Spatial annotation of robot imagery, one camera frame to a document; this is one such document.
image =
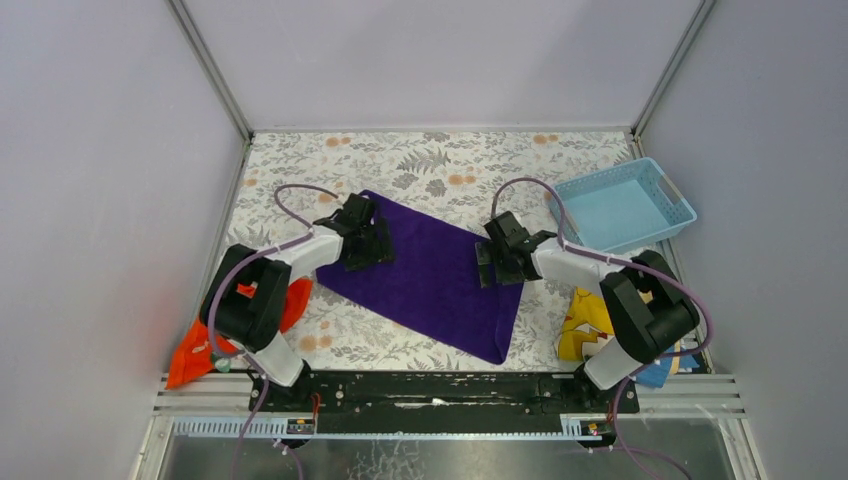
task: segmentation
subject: blue cloth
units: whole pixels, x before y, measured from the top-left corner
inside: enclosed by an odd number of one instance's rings
[[[667,353],[674,352],[674,347],[666,350]],[[660,364],[653,364],[650,367],[646,368],[644,372],[636,375],[636,383],[640,385],[645,385],[646,387],[653,388],[662,388],[665,385],[665,381],[668,379],[669,374],[671,373],[671,361],[672,358],[663,358],[660,359]],[[692,355],[686,355],[685,357],[680,357],[680,366],[679,368],[697,368],[698,362],[692,357]]]

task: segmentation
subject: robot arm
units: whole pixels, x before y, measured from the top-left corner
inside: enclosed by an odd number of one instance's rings
[[[477,245],[484,286],[490,284],[489,269],[493,267],[498,283],[561,280],[603,297],[615,338],[576,372],[598,390],[612,388],[653,362],[700,322],[692,302],[671,285],[633,268],[564,251],[554,233],[530,235],[511,212],[492,219],[485,228],[491,241]],[[674,278],[656,252],[647,250],[632,262]],[[650,292],[653,299],[646,304],[640,291]]]
[[[215,329],[240,344],[274,383],[293,385],[304,365],[279,331],[288,286],[337,261],[344,262],[348,270],[359,270],[394,259],[385,222],[374,218],[376,209],[372,200],[351,194],[341,209],[315,222],[309,240],[251,262],[227,286],[216,312]],[[240,244],[227,250],[200,309],[204,324],[224,277],[255,253]],[[240,286],[256,290],[248,297]]]

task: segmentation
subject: wire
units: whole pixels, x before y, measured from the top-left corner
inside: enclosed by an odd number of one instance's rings
[[[282,440],[274,440],[274,447],[277,448],[277,445],[281,444]],[[297,466],[297,478],[298,480],[303,480],[303,462],[300,461],[300,457],[294,453],[294,449],[282,443],[283,445],[283,455],[291,455],[294,459],[294,464]]]
[[[260,258],[264,258],[264,257],[266,257],[266,256],[268,256],[272,253],[277,253],[281,250],[285,250],[285,249],[294,247],[294,246],[299,245],[299,244],[301,244],[301,243],[303,243],[303,242],[305,242],[305,241],[307,241],[307,240],[309,240],[310,238],[313,237],[313,233],[312,233],[312,230],[311,230],[312,224],[310,224],[308,221],[306,221],[300,215],[298,215],[298,214],[294,213],[293,211],[289,210],[288,208],[286,208],[286,206],[283,205],[283,203],[280,201],[280,197],[279,197],[280,192],[287,189],[287,188],[306,188],[306,189],[309,189],[309,190],[317,190],[319,192],[326,193],[326,194],[332,196],[333,198],[339,198],[338,195],[336,195],[335,193],[333,193],[333,192],[331,192],[327,189],[324,189],[324,188],[321,188],[321,187],[316,187],[314,185],[304,185],[304,184],[298,184],[298,183],[290,183],[290,184],[280,185],[279,187],[277,187],[274,190],[274,202],[277,204],[277,206],[280,207],[286,214],[288,214],[289,216],[291,216],[292,218],[294,218],[298,222],[304,224],[306,226],[306,228],[309,228],[310,230],[308,232],[306,232],[305,235],[298,237],[298,238],[295,238],[294,240],[285,242],[285,243],[278,245],[276,247],[266,248],[264,250],[257,251],[256,253],[245,257],[242,261],[237,263],[236,266],[234,266],[232,268],[232,270],[230,270],[227,273],[226,276],[224,276],[224,279],[221,281],[221,284],[218,286],[218,289],[215,291],[215,295],[212,297],[212,303],[209,305],[209,318],[206,321],[206,327],[207,327],[208,333],[209,333],[209,345],[212,346],[212,351],[215,352],[215,355],[219,356],[220,358],[233,358],[233,357],[237,357],[239,355],[242,355],[244,353],[244,350],[239,350],[239,351],[234,352],[234,353],[227,353],[227,352],[224,352],[223,350],[221,350],[221,347],[218,346],[218,339],[217,339],[217,335],[216,335],[216,332],[215,332],[215,318],[216,318],[217,313],[218,313],[218,307],[221,304],[221,299],[223,298],[224,293],[227,291],[230,284],[235,279],[236,275],[238,275],[239,272],[244,270],[245,267],[250,265],[250,263],[254,262],[255,260],[258,260]],[[233,451],[233,460],[232,460],[231,465],[230,465],[230,478],[232,478],[232,479],[235,479],[235,477],[236,477],[236,470],[237,470],[237,467],[238,467],[239,452],[241,451],[241,446],[244,443],[244,436],[247,434],[247,430],[250,428],[250,424],[253,422],[253,418],[259,412],[259,409],[262,408],[262,403],[265,401],[265,397],[268,395],[268,390],[270,389],[270,380],[268,380],[268,374],[265,371],[265,369],[263,369],[261,365],[256,363],[256,361],[254,361],[249,355],[245,355],[244,358],[247,360],[247,363],[249,363],[250,366],[253,367],[253,369],[256,370],[259,373],[259,375],[261,376],[261,378],[262,378],[262,392],[259,394],[259,397],[256,399],[256,403],[253,406],[253,410],[250,411],[250,415],[248,415],[247,420],[245,420],[244,425],[242,425],[241,430],[239,431],[238,440],[236,440],[236,447]],[[302,480],[303,479],[303,467],[300,464],[300,459],[297,458],[296,455],[294,455],[293,451],[292,451],[292,457],[297,462],[298,477]]]
[[[637,453],[639,455],[645,455],[646,457],[653,457],[653,458],[656,458],[656,459],[659,459],[659,460],[663,460],[664,462],[667,462],[669,465],[678,469],[680,471],[680,473],[685,475],[688,480],[692,480],[692,475],[689,473],[688,470],[686,470],[686,467],[684,467],[680,462],[678,462],[677,460],[671,458],[670,456],[668,456],[664,453],[656,452],[656,451],[652,451],[652,450],[646,450],[644,448],[638,448],[638,447],[630,447],[630,450],[633,453]],[[598,447],[598,448],[593,448],[593,449],[590,449],[590,450],[586,450],[585,448],[583,448],[583,449],[580,449],[580,450],[568,450],[568,451],[565,451],[565,452],[562,452],[562,453],[565,454],[565,455],[591,455],[591,454],[594,454],[594,453],[612,453],[612,452],[623,452],[623,451],[624,451],[624,449],[621,448],[621,447],[614,447],[614,446],[610,445],[607,448]]]
[[[562,249],[564,251],[574,253],[576,255],[581,255],[581,256],[584,256],[584,257],[587,257],[587,258],[591,258],[593,260],[607,262],[607,263],[611,263],[611,264],[619,265],[619,266],[623,266],[623,267],[629,267],[629,268],[632,268],[634,270],[638,270],[642,273],[652,275],[652,276],[662,280],[663,282],[670,284],[671,286],[680,290],[681,292],[683,292],[684,295],[686,295],[687,297],[689,297],[690,300],[692,300],[692,303],[694,303],[695,305],[698,306],[698,309],[701,310],[701,316],[704,318],[704,329],[705,329],[704,339],[701,341],[701,344],[698,345],[697,347],[695,347],[692,350],[681,350],[680,352],[663,353],[658,358],[670,358],[670,357],[682,357],[682,356],[686,356],[686,355],[695,355],[695,354],[703,352],[707,348],[707,346],[709,346],[709,344],[712,342],[712,339],[713,339],[713,321],[712,321],[712,316],[710,315],[710,311],[707,309],[707,306],[704,303],[704,301],[701,299],[701,297],[699,297],[697,294],[695,294],[695,292],[690,290],[685,285],[681,284],[676,279],[671,278],[670,276],[668,276],[668,275],[666,275],[666,274],[664,274],[664,273],[662,273],[658,270],[655,270],[651,267],[646,267],[644,265],[640,265],[638,263],[634,263],[634,262],[631,262],[629,260],[625,260],[623,258],[616,257],[614,255],[604,254],[604,253],[597,252],[597,251],[590,250],[590,249],[578,248],[578,247],[575,247],[574,245],[566,242],[565,241],[565,231],[564,231],[564,228],[563,228],[563,223],[564,223],[564,220],[565,220],[565,205],[562,203],[562,198],[560,198],[559,194],[557,194],[557,192],[553,188],[551,188],[551,186],[548,185],[547,183],[545,183],[545,182],[543,182],[539,179],[532,178],[532,177],[519,177],[519,178],[515,178],[513,180],[506,182],[505,184],[503,184],[503,186],[501,186],[501,188],[498,189],[498,191],[495,193],[495,198],[492,200],[492,212],[491,212],[492,218],[495,218],[496,213],[497,213],[498,196],[500,195],[500,193],[504,190],[504,188],[506,188],[509,185],[512,185],[514,183],[517,183],[517,182],[531,182],[531,183],[535,183],[537,185],[540,185],[545,190],[547,190],[548,193],[550,193],[551,196],[553,197],[553,199],[556,201],[557,208],[559,210],[559,222],[557,223],[557,243],[559,243],[559,245],[562,247]],[[634,376],[634,375],[641,373],[643,370],[645,370],[648,367],[650,367],[650,364],[643,365],[643,366],[639,367],[638,369],[636,369],[631,374],[631,376]],[[616,390],[616,395],[615,395],[615,398],[613,399],[612,422],[613,422],[613,428],[616,430],[616,432],[619,431],[618,430],[618,405],[621,402],[622,394],[624,393],[624,390],[627,387],[627,382],[629,382],[629,381],[630,381],[630,378],[625,377],[621,381],[621,383],[619,383],[618,390]],[[634,455],[634,453],[637,453],[636,450],[634,448],[628,446],[627,443],[624,441],[624,439],[621,437],[621,435],[618,436],[618,441],[621,444],[621,449],[624,450],[627,453],[628,456],[630,456],[630,458],[633,460],[633,462],[636,463],[636,465],[640,469],[642,469],[642,471],[644,471],[645,473],[650,475],[652,478],[659,480],[659,476],[657,476],[656,473],[654,473],[653,471],[648,469],[646,466],[644,466],[636,458],[636,455]],[[651,452],[651,453],[645,453],[645,454],[646,455],[653,455],[657,458],[663,458],[663,457],[670,458],[667,455],[662,454],[660,452]],[[691,478],[691,475],[689,475],[689,473],[686,472],[685,469],[683,470],[683,472],[687,476],[687,478]]]
[[[318,410],[321,408],[321,394],[313,393],[312,395],[310,395],[310,398],[312,398],[312,428],[314,431],[314,429],[318,427],[317,420]]]
[[[262,392],[259,394],[259,397],[256,399],[256,404],[253,405],[253,410],[250,411],[250,415],[247,416],[247,420],[244,421],[244,424],[241,426],[241,430],[239,430],[238,440],[236,440],[236,447],[233,449],[233,459],[230,462],[230,479],[235,480],[236,471],[238,470],[238,460],[241,453],[241,446],[244,443],[244,436],[247,435],[247,429],[250,428],[250,424],[253,422],[253,417],[259,412],[259,409],[262,408],[262,403],[265,401],[265,397],[268,395],[268,390],[271,388],[271,381],[268,380],[268,375],[264,373],[259,364],[253,361],[249,356],[245,356],[247,362],[261,373],[262,377]]]

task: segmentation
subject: yellow cloth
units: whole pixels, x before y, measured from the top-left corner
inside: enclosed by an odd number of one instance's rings
[[[640,294],[645,303],[651,301],[650,294]],[[604,299],[578,288],[562,324],[557,356],[570,362],[582,362],[596,355],[614,335]],[[674,345],[674,351],[680,351],[680,342]],[[677,373],[678,368],[680,358],[675,357],[671,363],[671,374]]]

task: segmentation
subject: glass panel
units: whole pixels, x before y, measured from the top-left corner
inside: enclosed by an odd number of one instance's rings
[[[683,464],[694,478],[733,478],[718,427],[708,420],[622,420],[628,444]],[[230,478],[234,438],[174,437],[162,479]],[[609,479],[650,478],[623,452],[589,454],[575,442],[529,440],[312,440],[296,450],[304,477],[314,479]],[[682,478],[644,459],[662,478]],[[290,455],[270,440],[247,440],[236,478],[296,479]]]

